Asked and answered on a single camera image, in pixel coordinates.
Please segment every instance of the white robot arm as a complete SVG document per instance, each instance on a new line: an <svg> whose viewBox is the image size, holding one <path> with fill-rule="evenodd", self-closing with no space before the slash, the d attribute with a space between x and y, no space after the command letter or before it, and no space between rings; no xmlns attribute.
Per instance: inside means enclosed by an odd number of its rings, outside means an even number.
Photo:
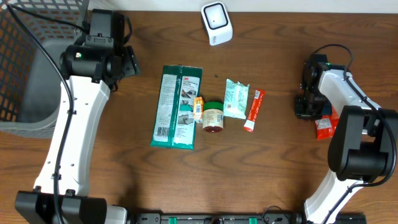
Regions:
<svg viewBox="0 0 398 224"><path fill-rule="evenodd" d="M15 20L24 27L12 7L7 5ZM129 41L132 28L128 17L113 11L94 9L91 21L90 33L81 28L85 33L61 54L60 69L24 27L54 65L62 81L67 83L61 85L57 124L34 190L17 194L16 210L29 223L127 222L125 208L107 205L105 199L89 198L88 194L91 154L103 108L111 90L118 89L118 80L139 73L132 47L124 46ZM130 30L127 36L124 36L125 22Z"/></svg>
<svg viewBox="0 0 398 224"><path fill-rule="evenodd" d="M355 187L345 195L351 186L371 183L393 169L394 149L389 144L385 127L369 104L376 110L382 110L381 107L366 97L350 72L346 72L346 76L344 72L345 67L328 63L326 55L312 55L303 71L305 95L296 101L296 115L299 118L318 119L330 104L340 116L328 152L330 170L317 191L304 204L305 220L312 223L334 223L347 201L363 188ZM396 138L397 113L389 110L382 112L393 126ZM376 140L362 142L362 134L376 137ZM343 200L333 210L341 198Z"/></svg>

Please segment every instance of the wire mesh basket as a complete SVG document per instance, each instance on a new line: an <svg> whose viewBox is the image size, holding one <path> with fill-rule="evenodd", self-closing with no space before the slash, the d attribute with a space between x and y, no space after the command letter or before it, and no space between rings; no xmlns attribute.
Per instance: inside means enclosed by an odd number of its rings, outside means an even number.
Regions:
<svg viewBox="0 0 398 224"><path fill-rule="evenodd" d="M51 138L60 104L60 79L44 54L16 24L0 0L0 131ZM81 25L88 0L19 0L16 6ZM59 66L62 52L81 34L63 24L14 10Z"/></svg>

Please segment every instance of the red and white tube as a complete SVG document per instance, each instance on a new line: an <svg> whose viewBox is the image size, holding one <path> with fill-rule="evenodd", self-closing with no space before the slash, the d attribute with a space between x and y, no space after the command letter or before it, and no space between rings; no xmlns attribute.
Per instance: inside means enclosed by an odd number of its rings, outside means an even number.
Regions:
<svg viewBox="0 0 398 224"><path fill-rule="evenodd" d="M254 94L254 100L250 108L250 113L248 116L248 119L246 120L243 129L246 131L253 132L254 130L254 123L256 122L257 115L259 113L262 99L266 95L266 92L264 90L256 90L256 93Z"/></svg>

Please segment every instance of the wood grain surface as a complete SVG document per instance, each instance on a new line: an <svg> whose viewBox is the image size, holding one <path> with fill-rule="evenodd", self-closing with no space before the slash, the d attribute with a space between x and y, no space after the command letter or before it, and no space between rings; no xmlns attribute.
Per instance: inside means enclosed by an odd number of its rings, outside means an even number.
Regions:
<svg viewBox="0 0 398 224"><path fill-rule="evenodd" d="M328 170L330 140L317 141L313 122L294 115L303 61L321 45L354 53L351 71L364 92L398 110L398 15L230 13L234 37L210 47L198 12L125 12L141 74L121 81L99 122L91 160L91 197L165 213L257 213L270 205L299 209ZM334 63L348 54L328 49ZM195 150L150 147L163 65L203 67L201 94L224 98L226 79L267 91L253 133L226 118L224 131L197 126ZM14 209L31 190L50 140L0 133L0 223L25 223ZM368 223L396 223L398 174L360 190L346 212Z"/></svg>

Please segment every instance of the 3m package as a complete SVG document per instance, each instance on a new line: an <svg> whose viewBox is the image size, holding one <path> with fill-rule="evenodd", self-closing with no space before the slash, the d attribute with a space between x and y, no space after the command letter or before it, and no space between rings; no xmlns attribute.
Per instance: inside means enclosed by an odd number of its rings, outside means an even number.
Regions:
<svg viewBox="0 0 398 224"><path fill-rule="evenodd" d="M193 104L200 91L202 68L165 65L151 146L193 150Z"/></svg>

